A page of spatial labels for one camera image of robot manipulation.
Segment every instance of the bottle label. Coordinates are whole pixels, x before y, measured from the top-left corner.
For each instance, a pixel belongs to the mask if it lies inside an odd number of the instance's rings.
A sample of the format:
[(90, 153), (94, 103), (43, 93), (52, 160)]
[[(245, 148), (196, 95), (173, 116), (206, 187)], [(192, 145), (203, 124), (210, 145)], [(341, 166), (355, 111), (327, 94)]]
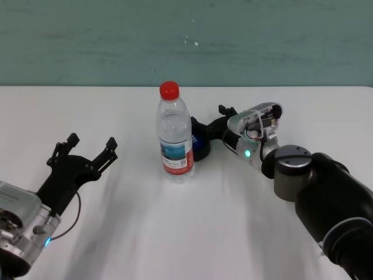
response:
[(194, 164), (192, 138), (180, 143), (160, 140), (163, 167), (167, 173), (182, 175), (189, 172)]

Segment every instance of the robotic arm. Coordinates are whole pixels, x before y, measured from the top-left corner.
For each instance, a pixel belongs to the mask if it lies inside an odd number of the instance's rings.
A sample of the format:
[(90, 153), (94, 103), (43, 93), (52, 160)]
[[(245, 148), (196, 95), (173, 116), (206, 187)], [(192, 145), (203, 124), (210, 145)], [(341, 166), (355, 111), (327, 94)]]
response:
[(24, 276), (41, 251), (52, 240), (60, 216), (78, 189), (96, 181), (115, 160), (117, 143), (113, 137), (94, 159), (69, 155), (79, 142), (75, 133), (57, 143), (47, 165), (52, 173), (37, 191), (17, 188), (0, 181), (0, 279)]
[(241, 160), (273, 179), (276, 195), (295, 203), (301, 222), (331, 262), (352, 279), (373, 279), (373, 193), (326, 154), (280, 147), (276, 130), (282, 111), (277, 103), (239, 114), (219, 106), (224, 117), (210, 125), (195, 118), (192, 123), (196, 134), (204, 130), (209, 139), (222, 139)]

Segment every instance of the red bottle cap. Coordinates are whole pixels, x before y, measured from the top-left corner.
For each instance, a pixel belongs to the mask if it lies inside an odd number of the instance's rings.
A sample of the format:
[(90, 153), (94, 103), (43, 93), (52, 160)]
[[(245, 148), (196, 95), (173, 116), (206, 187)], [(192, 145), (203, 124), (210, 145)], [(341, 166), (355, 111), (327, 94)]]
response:
[(171, 80), (162, 83), (159, 87), (159, 91), (164, 100), (175, 100), (179, 97), (179, 86)]

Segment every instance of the green led light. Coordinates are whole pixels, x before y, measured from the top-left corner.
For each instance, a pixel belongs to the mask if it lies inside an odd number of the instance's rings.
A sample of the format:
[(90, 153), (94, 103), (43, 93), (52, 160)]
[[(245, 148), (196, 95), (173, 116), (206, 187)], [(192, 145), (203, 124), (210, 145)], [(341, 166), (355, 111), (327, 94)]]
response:
[(251, 156), (250, 150), (246, 150), (245, 151), (245, 157), (250, 158), (250, 156)]

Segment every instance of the white table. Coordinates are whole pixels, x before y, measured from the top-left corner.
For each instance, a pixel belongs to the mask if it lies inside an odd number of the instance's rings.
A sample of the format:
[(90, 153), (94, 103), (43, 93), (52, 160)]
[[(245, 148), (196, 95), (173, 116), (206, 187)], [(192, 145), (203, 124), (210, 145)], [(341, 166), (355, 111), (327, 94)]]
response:
[[(219, 104), (241, 111), (279, 102), (281, 145), (326, 152), (373, 186), (371, 88), (190, 87), (181, 94), (203, 123), (219, 117)], [(110, 136), (119, 144), (119, 159), (80, 189), (74, 230), (52, 241), (23, 279), (349, 279), (319, 256), (294, 204), (220, 141), (186, 185), (168, 182), (154, 127), (158, 102), (153, 87), (0, 87), (0, 180), (37, 191), (55, 143), (71, 132), (81, 140), (73, 153), (90, 159)], [(74, 198), (56, 234), (77, 208)]]

